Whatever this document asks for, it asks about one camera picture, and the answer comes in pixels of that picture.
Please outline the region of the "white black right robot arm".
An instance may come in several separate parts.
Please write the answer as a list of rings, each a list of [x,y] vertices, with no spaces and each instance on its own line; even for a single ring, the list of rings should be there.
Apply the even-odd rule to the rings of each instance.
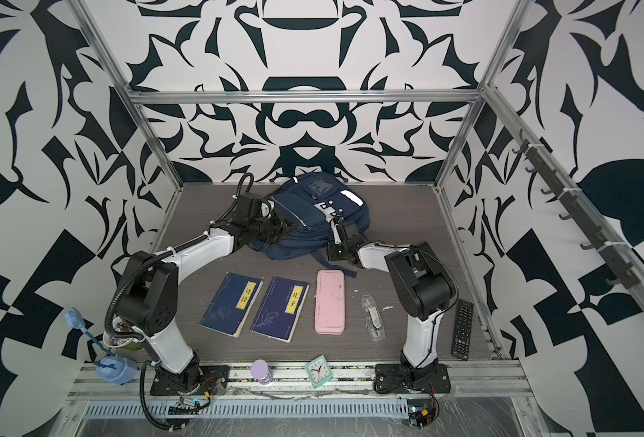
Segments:
[[[329,260],[346,260],[358,268],[390,275],[407,313],[401,371],[412,382],[425,380],[435,373],[438,363],[436,344],[441,321],[458,298],[455,278],[425,242],[398,246],[370,241],[350,222],[334,222],[331,229]]]

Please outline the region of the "navy blue school backpack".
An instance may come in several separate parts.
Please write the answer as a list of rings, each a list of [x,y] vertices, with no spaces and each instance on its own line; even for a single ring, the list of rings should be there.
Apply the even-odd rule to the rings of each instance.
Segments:
[[[252,240],[249,247],[271,260],[312,255],[326,269],[332,264],[320,253],[332,240],[332,221],[352,221],[362,234],[370,227],[369,207],[358,194],[325,172],[292,178],[264,197],[280,221],[269,240]]]

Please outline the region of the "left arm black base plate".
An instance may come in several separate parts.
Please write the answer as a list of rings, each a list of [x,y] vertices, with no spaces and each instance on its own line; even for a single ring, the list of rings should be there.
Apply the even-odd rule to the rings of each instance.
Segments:
[[[191,396],[215,393],[228,384],[230,367],[227,365],[194,365],[182,373],[170,373],[158,366],[150,387],[152,396]]]

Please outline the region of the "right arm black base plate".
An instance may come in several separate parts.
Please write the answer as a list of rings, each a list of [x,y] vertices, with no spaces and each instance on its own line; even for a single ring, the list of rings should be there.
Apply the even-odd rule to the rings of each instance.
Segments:
[[[419,370],[404,364],[377,364],[373,390],[389,393],[450,393],[452,384],[447,367],[434,361]]]

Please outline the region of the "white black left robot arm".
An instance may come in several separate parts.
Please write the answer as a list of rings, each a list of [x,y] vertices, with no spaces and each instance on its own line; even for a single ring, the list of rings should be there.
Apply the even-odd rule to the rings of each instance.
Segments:
[[[134,254],[108,305],[105,334],[115,342],[144,342],[160,380],[177,393],[196,391],[202,380],[199,358],[175,320],[180,283],[251,241],[275,235],[281,226],[274,202],[245,193],[236,196],[221,220],[192,240],[156,254]]]

